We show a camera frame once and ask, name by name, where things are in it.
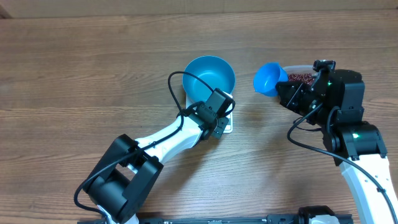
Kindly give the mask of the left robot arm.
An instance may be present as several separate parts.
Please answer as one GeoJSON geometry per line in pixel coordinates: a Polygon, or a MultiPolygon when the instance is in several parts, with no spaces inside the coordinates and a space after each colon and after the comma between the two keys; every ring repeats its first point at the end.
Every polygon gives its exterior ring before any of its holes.
{"type": "Polygon", "coordinates": [[[137,223],[136,213],[158,179],[164,163],[210,136],[220,138],[233,103],[199,101],[181,109],[175,121],[138,139],[118,136],[77,191],[96,204],[105,223],[137,223]]]}

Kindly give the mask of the blue plastic measuring scoop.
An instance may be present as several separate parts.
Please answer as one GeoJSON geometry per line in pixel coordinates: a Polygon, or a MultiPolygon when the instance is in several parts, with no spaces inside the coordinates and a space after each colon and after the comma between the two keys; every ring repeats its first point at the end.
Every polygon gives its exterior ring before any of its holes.
{"type": "Polygon", "coordinates": [[[286,71],[277,63],[270,62],[263,65],[253,79],[254,91],[265,96],[277,96],[276,84],[289,80],[286,71]]]}

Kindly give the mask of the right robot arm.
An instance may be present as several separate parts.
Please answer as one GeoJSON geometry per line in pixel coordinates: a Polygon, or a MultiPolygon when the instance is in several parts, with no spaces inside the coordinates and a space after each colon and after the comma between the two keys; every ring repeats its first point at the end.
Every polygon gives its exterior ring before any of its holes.
{"type": "Polygon", "coordinates": [[[397,196],[391,180],[387,148],[378,128],[363,120],[365,85],[352,70],[319,69],[312,85],[278,82],[283,107],[317,124],[323,150],[333,157],[354,198],[362,223],[397,223],[397,196]]]}

